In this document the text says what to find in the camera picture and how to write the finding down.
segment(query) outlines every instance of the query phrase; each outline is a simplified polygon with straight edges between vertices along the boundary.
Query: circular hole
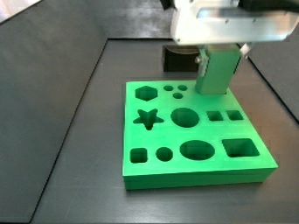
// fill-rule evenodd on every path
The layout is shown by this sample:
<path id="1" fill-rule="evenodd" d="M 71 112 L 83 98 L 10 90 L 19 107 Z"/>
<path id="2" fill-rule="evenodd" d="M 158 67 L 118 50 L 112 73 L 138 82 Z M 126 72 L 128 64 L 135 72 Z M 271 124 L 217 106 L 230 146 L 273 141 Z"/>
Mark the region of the circular hole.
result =
<path id="1" fill-rule="evenodd" d="M 186 90 L 189 89 L 185 85 L 181 85 L 178 88 L 179 88 L 182 91 L 186 91 Z"/>
<path id="2" fill-rule="evenodd" d="M 155 155 L 165 162 L 169 162 L 174 158 L 174 152 L 173 152 L 173 150 L 169 149 L 169 148 L 166 148 L 166 147 L 161 148 L 157 151 Z"/>
<path id="3" fill-rule="evenodd" d="M 206 160 L 215 154 L 210 143 L 194 140 L 182 144 L 181 152 L 191 160 Z"/>
<path id="4" fill-rule="evenodd" d="M 190 108 L 178 108 L 173 112 L 173 122 L 183 128 L 194 127 L 199 121 L 201 118 L 198 113 Z"/>
<path id="5" fill-rule="evenodd" d="M 173 87 L 173 86 L 165 86 L 163 89 L 165 89 L 166 91 L 174 91 L 174 87 Z"/>
<path id="6" fill-rule="evenodd" d="M 181 93 L 175 93 L 175 94 L 173 94 L 173 97 L 174 97 L 175 99 L 182 99 L 182 98 L 183 98 L 183 94 L 181 94 Z"/>

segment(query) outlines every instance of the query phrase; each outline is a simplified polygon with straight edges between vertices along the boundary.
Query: green plastic block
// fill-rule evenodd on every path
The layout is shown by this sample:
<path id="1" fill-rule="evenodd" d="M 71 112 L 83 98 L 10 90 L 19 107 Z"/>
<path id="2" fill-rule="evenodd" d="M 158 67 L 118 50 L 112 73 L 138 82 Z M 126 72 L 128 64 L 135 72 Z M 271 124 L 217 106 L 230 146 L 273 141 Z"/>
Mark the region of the green plastic block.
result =
<path id="1" fill-rule="evenodd" d="M 225 95 L 239 65 L 239 47 L 209 45 L 207 50 L 201 49 L 201 56 L 205 68 L 198 77 L 198 92 L 202 95 Z"/>
<path id="2" fill-rule="evenodd" d="M 278 167 L 230 89 L 195 80 L 126 84 L 126 189 L 262 182 Z"/>

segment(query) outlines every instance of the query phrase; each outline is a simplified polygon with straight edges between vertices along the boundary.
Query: hexagon hole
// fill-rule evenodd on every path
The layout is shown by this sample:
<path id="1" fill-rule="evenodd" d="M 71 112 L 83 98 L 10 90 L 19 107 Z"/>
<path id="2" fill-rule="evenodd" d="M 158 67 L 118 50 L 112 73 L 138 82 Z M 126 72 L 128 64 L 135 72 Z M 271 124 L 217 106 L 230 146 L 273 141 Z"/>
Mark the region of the hexagon hole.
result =
<path id="1" fill-rule="evenodd" d="M 135 90 L 135 98 L 150 102 L 158 97 L 158 90 L 155 87 L 143 86 Z"/>

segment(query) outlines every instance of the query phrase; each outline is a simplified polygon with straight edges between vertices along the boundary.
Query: small circular hole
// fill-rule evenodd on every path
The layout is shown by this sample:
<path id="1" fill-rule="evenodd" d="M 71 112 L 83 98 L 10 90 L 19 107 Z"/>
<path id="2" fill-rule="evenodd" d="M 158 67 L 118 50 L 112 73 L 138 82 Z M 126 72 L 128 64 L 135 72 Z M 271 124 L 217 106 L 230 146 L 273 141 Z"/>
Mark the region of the small circular hole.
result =
<path id="1" fill-rule="evenodd" d="M 183 98 L 183 94 L 181 94 L 181 93 L 175 93 L 175 94 L 173 95 L 173 97 L 174 97 L 175 99 L 182 99 L 182 98 Z"/>
<path id="2" fill-rule="evenodd" d="M 163 89 L 165 89 L 166 91 L 174 91 L 174 87 L 173 87 L 173 86 L 165 86 Z"/>
<path id="3" fill-rule="evenodd" d="M 157 153 L 155 153 L 157 157 L 159 158 L 159 160 L 169 162 L 173 158 L 174 158 L 174 152 L 171 149 L 163 147 L 161 148 Z"/>
<path id="4" fill-rule="evenodd" d="M 185 85 L 181 85 L 178 88 L 179 88 L 182 91 L 186 91 L 186 90 L 189 89 Z"/>

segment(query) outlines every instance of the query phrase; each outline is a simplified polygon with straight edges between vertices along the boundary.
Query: star-shaped hole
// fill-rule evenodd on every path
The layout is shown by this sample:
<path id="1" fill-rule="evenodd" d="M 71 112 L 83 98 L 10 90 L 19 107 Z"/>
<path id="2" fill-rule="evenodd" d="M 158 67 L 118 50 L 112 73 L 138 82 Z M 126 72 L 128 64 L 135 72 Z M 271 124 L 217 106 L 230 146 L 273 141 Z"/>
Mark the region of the star-shaped hole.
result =
<path id="1" fill-rule="evenodd" d="M 152 109 L 150 112 L 139 109 L 138 114 L 139 118 L 135 119 L 134 123 L 142 123 L 147 130 L 151 130 L 155 126 L 155 123 L 163 123 L 165 119 L 157 116 L 158 109 Z"/>

